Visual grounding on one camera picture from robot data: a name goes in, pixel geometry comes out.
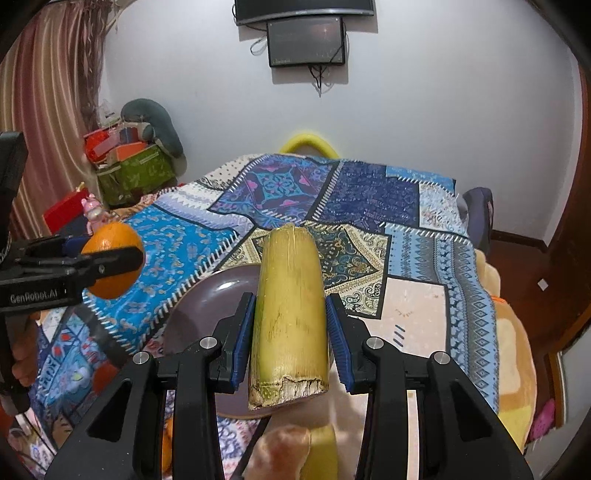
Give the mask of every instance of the purple plate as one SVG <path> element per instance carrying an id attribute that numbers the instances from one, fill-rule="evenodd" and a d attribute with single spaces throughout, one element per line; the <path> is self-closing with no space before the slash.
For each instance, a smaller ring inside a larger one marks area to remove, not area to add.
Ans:
<path id="1" fill-rule="evenodd" d="M 241 265 L 204 278 L 189 290 L 173 309 L 164 331 L 164 353 L 185 350 L 193 342 L 213 334 L 218 320 L 236 313 L 244 292 L 256 294 L 261 266 Z M 234 395 L 216 394 L 221 417 L 258 419 L 277 408 L 248 409 L 248 375 Z"/>

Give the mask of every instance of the finger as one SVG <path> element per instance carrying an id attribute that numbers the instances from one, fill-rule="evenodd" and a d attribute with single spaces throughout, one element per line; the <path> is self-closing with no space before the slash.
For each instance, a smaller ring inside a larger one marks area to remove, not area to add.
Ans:
<path id="1" fill-rule="evenodd" d="M 12 374 L 14 378 L 22 382 L 23 379 L 29 377 L 31 374 L 37 375 L 37 354 L 33 353 L 24 360 L 15 363 L 12 366 Z"/>
<path id="2" fill-rule="evenodd" d="M 12 356 L 18 362 L 37 351 L 37 324 L 29 322 L 27 329 L 12 346 Z"/>
<path id="3" fill-rule="evenodd" d="M 20 382 L 23 387 L 30 387 L 37 379 L 37 372 L 28 374 L 25 378 L 21 378 Z"/>

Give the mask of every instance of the curtain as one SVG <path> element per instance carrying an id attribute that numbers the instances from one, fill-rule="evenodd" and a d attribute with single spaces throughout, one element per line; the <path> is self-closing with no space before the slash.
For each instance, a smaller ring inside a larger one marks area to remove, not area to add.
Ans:
<path id="1" fill-rule="evenodd" d="M 12 208 L 17 237 L 48 235 L 43 213 L 84 181 L 100 195 L 83 136 L 96 128 L 109 0 L 58 2 L 26 26 L 0 65 L 0 130 L 29 158 Z"/>

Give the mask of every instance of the gray plush toy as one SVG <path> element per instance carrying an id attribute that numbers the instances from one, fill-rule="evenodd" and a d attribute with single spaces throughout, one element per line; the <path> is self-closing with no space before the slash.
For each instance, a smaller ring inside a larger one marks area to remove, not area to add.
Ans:
<path id="1" fill-rule="evenodd" d="M 142 132 L 142 140 L 150 141 L 156 137 L 164 149 L 174 158 L 183 155 L 183 146 L 173 127 L 173 121 L 162 105 L 147 98 L 138 98 L 126 103 L 121 109 L 121 119 L 125 122 L 148 122 Z"/>

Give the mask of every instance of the black monitor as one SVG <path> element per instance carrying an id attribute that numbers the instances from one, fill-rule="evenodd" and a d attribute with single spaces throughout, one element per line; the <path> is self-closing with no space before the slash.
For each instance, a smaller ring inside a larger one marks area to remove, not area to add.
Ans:
<path id="1" fill-rule="evenodd" d="M 373 15 L 374 0 L 235 0 L 236 24 L 298 15 Z"/>

